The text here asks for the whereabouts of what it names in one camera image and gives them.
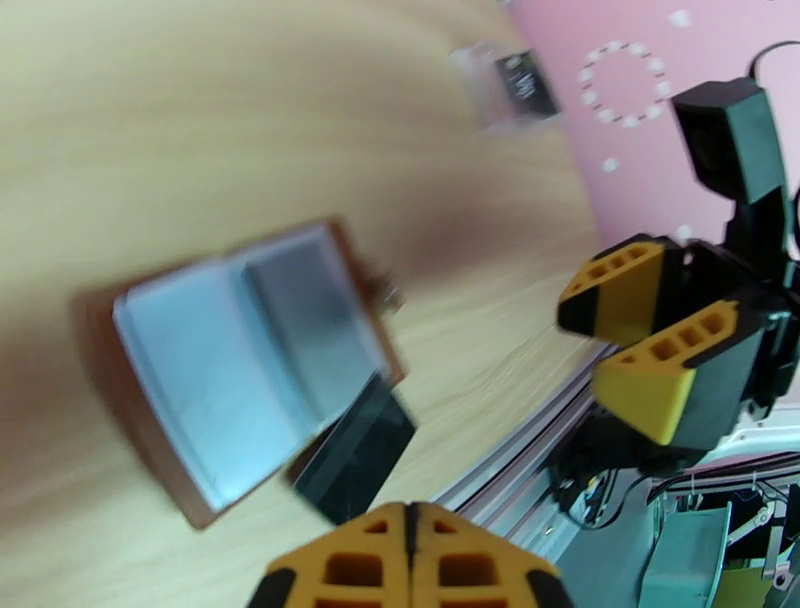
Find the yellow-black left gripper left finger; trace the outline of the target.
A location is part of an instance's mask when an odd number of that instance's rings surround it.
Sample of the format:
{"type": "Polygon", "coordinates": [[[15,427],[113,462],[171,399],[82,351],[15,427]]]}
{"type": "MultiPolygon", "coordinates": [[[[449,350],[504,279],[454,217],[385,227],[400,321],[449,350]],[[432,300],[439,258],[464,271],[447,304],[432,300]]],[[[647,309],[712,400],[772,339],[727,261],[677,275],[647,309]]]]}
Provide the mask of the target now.
{"type": "Polygon", "coordinates": [[[409,608],[406,506],[388,503],[267,566],[246,608],[409,608]]]}

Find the teal metal panel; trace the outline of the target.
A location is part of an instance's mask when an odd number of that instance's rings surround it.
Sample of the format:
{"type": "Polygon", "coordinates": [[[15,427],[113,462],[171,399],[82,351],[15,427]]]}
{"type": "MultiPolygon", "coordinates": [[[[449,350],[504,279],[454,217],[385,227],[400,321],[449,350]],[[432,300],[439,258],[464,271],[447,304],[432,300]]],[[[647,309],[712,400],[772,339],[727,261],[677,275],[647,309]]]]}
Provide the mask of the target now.
{"type": "Polygon", "coordinates": [[[638,608],[711,608],[731,506],[668,515],[645,569],[638,608]]]}

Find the black VIP credit card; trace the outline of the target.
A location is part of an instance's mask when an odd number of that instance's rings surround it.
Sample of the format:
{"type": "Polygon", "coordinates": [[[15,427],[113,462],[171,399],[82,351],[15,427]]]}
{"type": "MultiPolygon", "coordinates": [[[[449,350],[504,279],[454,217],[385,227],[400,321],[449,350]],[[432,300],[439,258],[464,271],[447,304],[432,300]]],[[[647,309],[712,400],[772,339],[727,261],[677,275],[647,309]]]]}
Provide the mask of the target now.
{"type": "Polygon", "coordinates": [[[550,83],[531,50],[500,57],[494,67],[515,118],[544,120],[560,113],[550,83]]]}
{"type": "Polygon", "coordinates": [[[369,510],[415,432],[391,385],[374,374],[289,466],[287,481],[331,525],[341,525],[369,510]]]}

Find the clear acrylic card stand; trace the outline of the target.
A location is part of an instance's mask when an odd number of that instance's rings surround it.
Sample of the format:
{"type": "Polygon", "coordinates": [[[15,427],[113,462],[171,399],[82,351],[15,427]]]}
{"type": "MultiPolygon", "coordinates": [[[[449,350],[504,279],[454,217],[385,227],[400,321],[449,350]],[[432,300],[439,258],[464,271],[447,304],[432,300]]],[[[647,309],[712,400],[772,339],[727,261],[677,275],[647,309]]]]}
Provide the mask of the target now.
{"type": "Polygon", "coordinates": [[[515,118],[507,100],[494,61],[500,57],[530,49],[513,50],[507,45],[483,41],[469,47],[457,49],[450,55],[458,76],[468,91],[477,111],[481,127],[491,134],[509,134],[514,132],[542,128],[561,116],[544,120],[532,118],[515,118]]]}

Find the brown leather card holder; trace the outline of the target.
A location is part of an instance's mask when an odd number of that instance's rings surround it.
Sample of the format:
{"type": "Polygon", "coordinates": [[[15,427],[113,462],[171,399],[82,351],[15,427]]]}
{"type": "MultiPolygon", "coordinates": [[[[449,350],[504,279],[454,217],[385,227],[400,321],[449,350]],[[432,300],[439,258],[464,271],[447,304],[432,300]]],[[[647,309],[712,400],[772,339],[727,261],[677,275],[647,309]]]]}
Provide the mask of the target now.
{"type": "Polygon", "coordinates": [[[379,281],[336,217],[86,294],[75,322],[107,407],[204,529],[405,371],[379,281]]]}

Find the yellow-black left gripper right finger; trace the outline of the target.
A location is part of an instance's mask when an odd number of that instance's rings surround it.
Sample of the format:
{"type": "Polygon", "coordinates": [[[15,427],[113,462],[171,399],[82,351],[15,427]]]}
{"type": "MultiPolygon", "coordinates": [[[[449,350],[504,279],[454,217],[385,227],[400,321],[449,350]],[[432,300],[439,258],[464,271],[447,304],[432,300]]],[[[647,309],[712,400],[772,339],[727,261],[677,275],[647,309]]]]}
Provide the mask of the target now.
{"type": "Polygon", "coordinates": [[[558,569],[432,503],[411,505],[411,608],[575,608],[558,569]]]}

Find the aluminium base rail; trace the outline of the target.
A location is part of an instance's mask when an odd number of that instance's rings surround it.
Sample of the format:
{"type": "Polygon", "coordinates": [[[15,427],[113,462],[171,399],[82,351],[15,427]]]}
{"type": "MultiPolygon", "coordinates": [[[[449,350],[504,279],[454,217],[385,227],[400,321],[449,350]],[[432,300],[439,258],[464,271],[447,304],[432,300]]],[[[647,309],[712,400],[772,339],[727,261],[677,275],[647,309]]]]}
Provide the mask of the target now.
{"type": "Polygon", "coordinates": [[[615,352],[594,347],[576,370],[483,459],[433,502],[555,563],[578,533],[553,500],[548,465],[593,409],[593,367],[615,352]]]}

